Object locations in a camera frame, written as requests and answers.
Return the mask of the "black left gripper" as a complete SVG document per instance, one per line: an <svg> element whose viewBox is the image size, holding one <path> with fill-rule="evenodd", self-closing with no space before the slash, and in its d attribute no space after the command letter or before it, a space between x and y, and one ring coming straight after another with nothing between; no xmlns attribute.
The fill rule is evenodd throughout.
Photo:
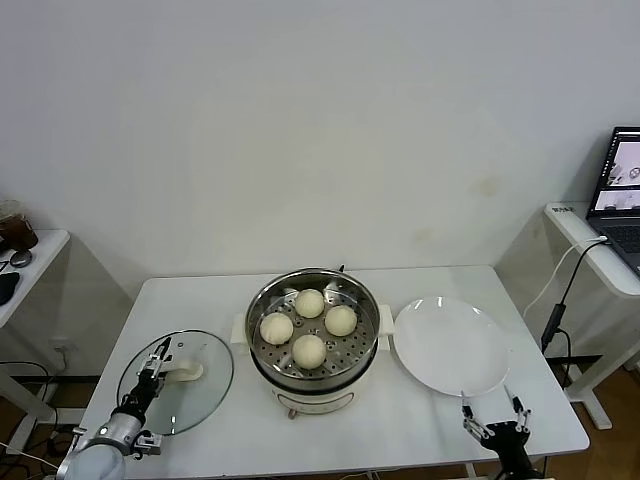
<svg viewBox="0 0 640 480"><path fill-rule="evenodd" d="M170 354L171 337L165 337L146 360L143 361L137 376L136 386L123 397L123 412L131 416L144 416L156 398L160 388L163 367L172 358Z"/></svg>

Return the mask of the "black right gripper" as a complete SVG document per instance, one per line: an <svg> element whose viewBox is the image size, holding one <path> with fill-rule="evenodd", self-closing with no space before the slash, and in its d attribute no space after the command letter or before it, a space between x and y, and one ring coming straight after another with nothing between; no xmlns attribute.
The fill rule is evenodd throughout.
<svg viewBox="0 0 640 480"><path fill-rule="evenodd" d="M504 391L511 403L516 422L497 422L486 426L477 418L469 398L461 391L463 428L482 446L497 454L525 454L525 445L530 437L529 418L532 413L508 386Z"/></svg>

